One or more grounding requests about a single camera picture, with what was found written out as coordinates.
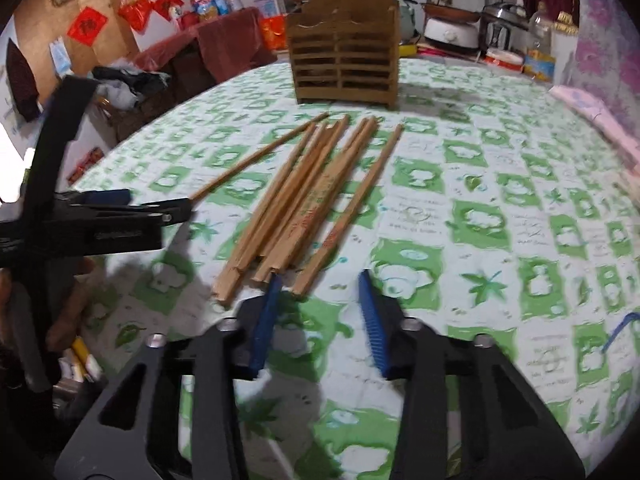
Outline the person's left hand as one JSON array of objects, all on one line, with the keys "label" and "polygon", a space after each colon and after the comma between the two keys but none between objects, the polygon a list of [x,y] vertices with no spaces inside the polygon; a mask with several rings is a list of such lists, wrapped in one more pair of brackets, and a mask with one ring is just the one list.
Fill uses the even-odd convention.
[{"label": "person's left hand", "polygon": [[[93,258],[85,257],[74,276],[74,284],[62,303],[60,314],[47,333],[46,343],[51,352],[63,352],[70,348],[77,337],[82,312],[89,304],[91,288],[85,278],[96,268]],[[13,336],[9,321],[8,302],[12,292],[11,274],[8,270],[1,270],[1,347],[12,350]]]}]

